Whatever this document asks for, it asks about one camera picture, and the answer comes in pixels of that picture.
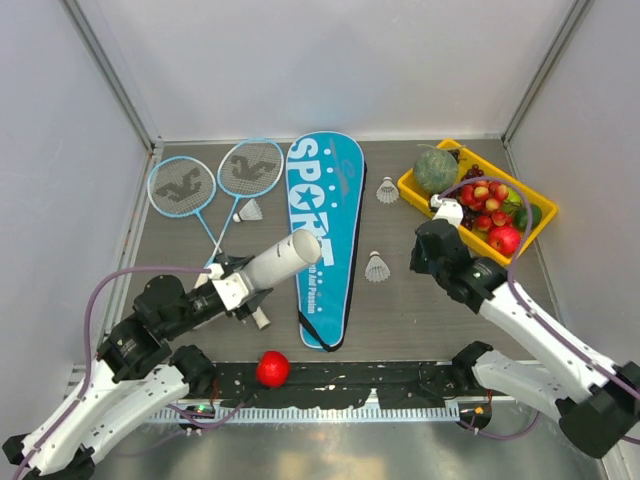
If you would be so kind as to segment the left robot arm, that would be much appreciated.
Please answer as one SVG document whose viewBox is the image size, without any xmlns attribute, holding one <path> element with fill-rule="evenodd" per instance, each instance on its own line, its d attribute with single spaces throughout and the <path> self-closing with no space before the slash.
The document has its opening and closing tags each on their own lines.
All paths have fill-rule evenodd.
<svg viewBox="0 0 640 480">
<path fill-rule="evenodd" d="M 2 449 L 16 479 L 88 479 L 96 465 L 149 415 L 185 396 L 201 398 L 216 379 L 195 345 L 170 341 L 222 314 L 255 312 L 289 272 L 265 255 L 220 257 L 200 268 L 205 281 L 185 291 L 179 268 L 153 266 L 152 278 L 97 349 L 85 349 L 84 379 L 54 413 Z"/>
</svg>

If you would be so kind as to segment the shuttlecock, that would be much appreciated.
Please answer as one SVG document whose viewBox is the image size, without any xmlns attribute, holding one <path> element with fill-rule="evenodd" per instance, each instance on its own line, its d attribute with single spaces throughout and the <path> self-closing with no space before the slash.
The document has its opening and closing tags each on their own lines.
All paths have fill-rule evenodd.
<svg viewBox="0 0 640 480">
<path fill-rule="evenodd" d="M 364 271 L 365 279 L 371 283 L 380 283 L 389 279 L 390 275 L 390 269 L 380 253 L 376 250 L 371 251 Z"/>
<path fill-rule="evenodd" d="M 399 191 L 391 177 L 383 178 L 376 190 L 376 198 L 383 204 L 392 204 L 399 199 Z"/>
<path fill-rule="evenodd" d="M 262 219 L 263 213 L 261 207 L 255 199 L 247 201 L 244 206 L 232 216 L 232 220 L 236 223 L 260 221 Z"/>
</svg>

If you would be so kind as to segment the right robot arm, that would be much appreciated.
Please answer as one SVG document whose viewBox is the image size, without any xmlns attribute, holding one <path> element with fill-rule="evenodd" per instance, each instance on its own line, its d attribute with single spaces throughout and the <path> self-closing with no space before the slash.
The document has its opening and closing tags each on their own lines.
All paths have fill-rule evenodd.
<svg viewBox="0 0 640 480">
<path fill-rule="evenodd" d="M 555 421 L 585 455 L 601 459 L 639 422 L 639 366 L 597 352 L 540 308 L 507 270 L 474 258 L 444 219 L 416 231 L 410 268 L 427 274 L 454 301 L 505 331 L 540 365 L 521 365 L 474 342 L 454 359 L 454 386 L 465 394 L 498 391 Z"/>
</svg>

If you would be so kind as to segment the white shuttlecock tube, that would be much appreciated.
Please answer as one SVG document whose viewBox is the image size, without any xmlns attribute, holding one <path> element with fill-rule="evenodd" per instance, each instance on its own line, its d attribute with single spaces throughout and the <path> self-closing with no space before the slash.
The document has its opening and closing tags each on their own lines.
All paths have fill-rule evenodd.
<svg viewBox="0 0 640 480">
<path fill-rule="evenodd" d="M 241 275 L 254 290 L 266 290 L 315 265 L 321 257 L 319 240 L 310 231 L 298 229 L 249 261 Z"/>
</svg>

